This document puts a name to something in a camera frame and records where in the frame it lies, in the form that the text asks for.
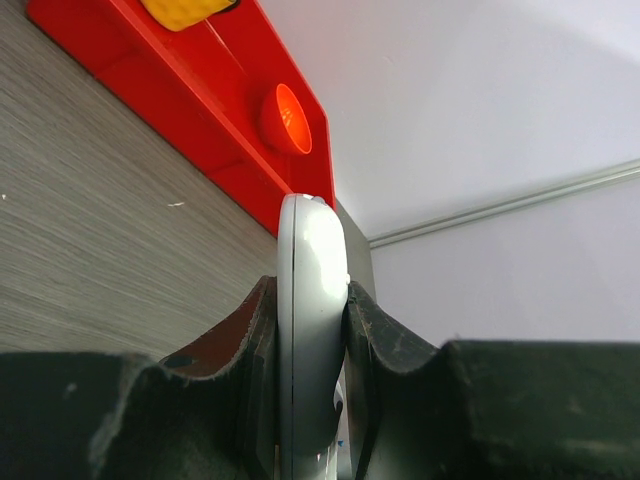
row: yellow label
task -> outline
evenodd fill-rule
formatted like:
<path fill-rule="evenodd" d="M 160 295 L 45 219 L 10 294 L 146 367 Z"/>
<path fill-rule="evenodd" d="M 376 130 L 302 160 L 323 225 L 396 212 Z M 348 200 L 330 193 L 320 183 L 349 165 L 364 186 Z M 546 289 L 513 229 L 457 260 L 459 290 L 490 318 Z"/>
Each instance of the yellow label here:
<path fill-rule="evenodd" d="M 141 0 L 163 27 L 179 32 L 229 8 L 236 0 Z"/>

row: white wall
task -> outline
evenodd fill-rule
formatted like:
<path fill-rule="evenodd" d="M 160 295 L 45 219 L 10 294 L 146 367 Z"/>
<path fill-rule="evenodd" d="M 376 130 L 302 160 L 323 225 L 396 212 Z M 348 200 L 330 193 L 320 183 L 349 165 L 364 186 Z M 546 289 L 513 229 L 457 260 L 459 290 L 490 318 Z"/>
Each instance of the white wall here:
<path fill-rule="evenodd" d="M 260 0 L 367 237 L 640 157 L 638 0 Z"/>
<path fill-rule="evenodd" d="M 640 181 L 373 250 L 378 302 L 426 340 L 640 341 Z"/>

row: white plastic device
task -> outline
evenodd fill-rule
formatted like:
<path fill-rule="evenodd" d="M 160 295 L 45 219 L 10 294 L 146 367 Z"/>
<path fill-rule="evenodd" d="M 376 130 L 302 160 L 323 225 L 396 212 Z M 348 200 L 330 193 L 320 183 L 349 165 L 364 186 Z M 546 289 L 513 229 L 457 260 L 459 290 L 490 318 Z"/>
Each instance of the white plastic device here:
<path fill-rule="evenodd" d="M 281 478 L 335 480 L 349 275 L 342 224 L 321 198 L 285 197 L 277 283 Z"/>

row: red plastic object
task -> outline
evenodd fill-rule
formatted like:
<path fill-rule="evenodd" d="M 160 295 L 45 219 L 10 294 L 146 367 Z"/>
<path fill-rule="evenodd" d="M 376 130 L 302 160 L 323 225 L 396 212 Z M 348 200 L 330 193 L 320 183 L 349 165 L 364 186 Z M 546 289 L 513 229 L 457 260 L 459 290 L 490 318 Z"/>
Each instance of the red plastic object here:
<path fill-rule="evenodd" d="M 273 89 L 262 104 L 262 136 L 284 153 L 306 155 L 311 151 L 311 130 L 300 102 L 283 83 Z"/>
<path fill-rule="evenodd" d="M 27 13 L 273 235 L 287 193 L 335 208 L 326 115 L 255 0 L 177 33 L 139 0 L 30 0 Z M 262 102 L 280 83 L 306 113 L 308 155 L 260 136 Z"/>

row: gray wood-grain surface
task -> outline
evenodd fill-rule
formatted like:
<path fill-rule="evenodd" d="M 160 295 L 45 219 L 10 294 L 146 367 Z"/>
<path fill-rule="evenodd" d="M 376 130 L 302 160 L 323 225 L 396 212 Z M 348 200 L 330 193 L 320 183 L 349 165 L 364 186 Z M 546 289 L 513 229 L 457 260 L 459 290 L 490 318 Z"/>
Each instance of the gray wood-grain surface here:
<path fill-rule="evenodd" d="M 235 309 L 276 241 L 0 2 L 0 350 L 162 357 Z M 354 278 L 368 245 L 340 212 Z"/>

